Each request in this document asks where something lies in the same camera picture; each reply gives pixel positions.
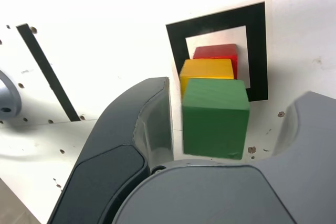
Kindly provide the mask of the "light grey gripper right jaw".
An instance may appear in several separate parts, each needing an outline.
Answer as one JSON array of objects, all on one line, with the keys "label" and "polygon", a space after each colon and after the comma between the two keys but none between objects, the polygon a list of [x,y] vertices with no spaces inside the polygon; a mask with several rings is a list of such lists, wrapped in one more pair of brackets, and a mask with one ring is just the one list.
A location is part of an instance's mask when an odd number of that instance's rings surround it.
[{"label": "light grey gripper right jaw", "polygon": [[249,164],[187,161],[142,182],[114,223],[335,223],[335,99],[307,92]]}]

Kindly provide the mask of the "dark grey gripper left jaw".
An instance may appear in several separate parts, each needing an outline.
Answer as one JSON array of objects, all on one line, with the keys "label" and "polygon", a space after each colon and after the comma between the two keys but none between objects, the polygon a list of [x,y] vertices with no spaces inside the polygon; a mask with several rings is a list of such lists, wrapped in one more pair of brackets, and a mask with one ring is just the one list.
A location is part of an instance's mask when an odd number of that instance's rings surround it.
[{"label": "dark grey gripper left jaw", "polygon": [[174,159],[169,87],[167,77],[146,79],[103,111],[49,223],[112,223],[152,169]]}]

